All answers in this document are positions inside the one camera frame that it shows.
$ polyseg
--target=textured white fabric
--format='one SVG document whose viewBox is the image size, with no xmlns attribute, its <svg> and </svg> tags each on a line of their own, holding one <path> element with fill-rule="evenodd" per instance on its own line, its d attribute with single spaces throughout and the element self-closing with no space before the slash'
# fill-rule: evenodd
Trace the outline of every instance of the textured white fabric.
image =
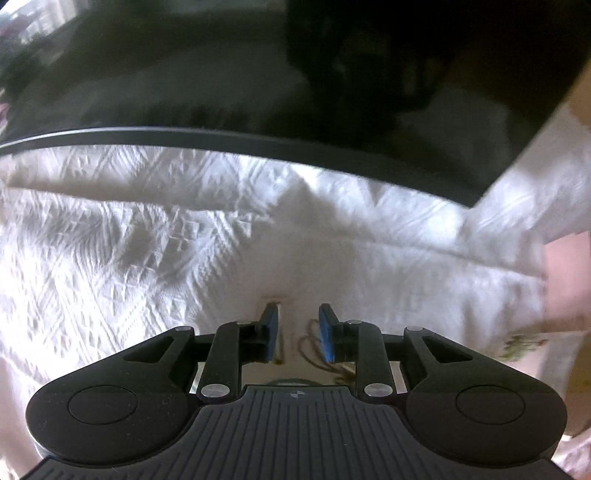
<svg viewBox="0 0 591 480">
<path fill-rule="evenodd" d="M 471 210 L 174 148 L 32 151 L 3 158 L 0 181 L 0 356 L 15 411 L 0 417 L 0 457 L 23 474 L 36 388 L 175 325 L 252 319 L 265 297 L 289 299 L 295 325 L 328 301 L 343 319 L 424 325 L 476 349 L 534 326 L 543 242 L 591 224 L 591 135 L 560 109 Z"/>
</svg>

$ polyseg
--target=silver screw head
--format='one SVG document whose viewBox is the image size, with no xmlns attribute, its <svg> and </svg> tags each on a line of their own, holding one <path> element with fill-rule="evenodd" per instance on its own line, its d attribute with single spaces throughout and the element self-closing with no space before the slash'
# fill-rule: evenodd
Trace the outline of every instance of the silver screw head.
<svg viewBox="0 0 591 480">
<path fill-rule="evenodd" d="M 207 398 L 222 398 L 230 393 L 230 389 L 221 383 L 210 383 L 201 389 L 201 395 Z"/>
<path fill-rule="evenodd" d="M 385 383 L 370 383 L 369 385 L 365 385 L 363 391 L 370 397 L 387 397 L 394 393 L 392 387 Z"/>
</svg>

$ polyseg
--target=ribbed rubber surface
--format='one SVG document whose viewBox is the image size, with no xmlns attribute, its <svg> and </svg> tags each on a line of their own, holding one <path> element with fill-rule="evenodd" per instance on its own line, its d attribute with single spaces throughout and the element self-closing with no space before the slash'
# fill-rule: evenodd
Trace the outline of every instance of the ribbed rubber surface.
<svg viewBox="0 0 591 480">
<path fill-rule="evenodd" d="M 566 480 L 547 460 L 512 469 L 454 463 L 419 444 L 388 406 L 346 387 L 248 387 L 207 406 L 167 450 L 134 465 L 81 468 L 46 459 L 26 480 Z"/>
</svg>

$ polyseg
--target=black piping edge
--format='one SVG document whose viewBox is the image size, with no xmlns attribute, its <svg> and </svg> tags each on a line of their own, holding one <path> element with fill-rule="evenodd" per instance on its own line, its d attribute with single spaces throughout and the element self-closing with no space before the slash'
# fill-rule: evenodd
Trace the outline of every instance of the black piping edge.
<svg viewBox="0 0 591 480">
<path fill-rule="evenodd" d="M 225 131 L 173 127 L 105 127 L 55 132 L 0 144 L 0 155 L 74 145 L 146 145 L 251 155 L 344 171 L 473 206 L 484 191 L 413 169 L 400 160 L 331 145 Z"/>
</svg>

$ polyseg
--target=bed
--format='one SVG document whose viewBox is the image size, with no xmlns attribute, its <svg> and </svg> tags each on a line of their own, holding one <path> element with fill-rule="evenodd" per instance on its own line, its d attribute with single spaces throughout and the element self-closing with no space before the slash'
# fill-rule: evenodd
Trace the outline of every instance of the bed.
<svg viewBox="0 0 591 480">
<path fill-rule="evenodd" d="M 8 155 L 0 181 L 3 479 L 38 459 L 24 424 L 36 389 L 149 336 L 212 333 L 279 298 L 294 336 L 330 302 L 384 332 L 423 325 L 486 351 L 538 327 L 543 243 L 591 227 L 591 135 L 567 105 L 473 209 L 316 167 L 164 147 Z"/>
</svg>

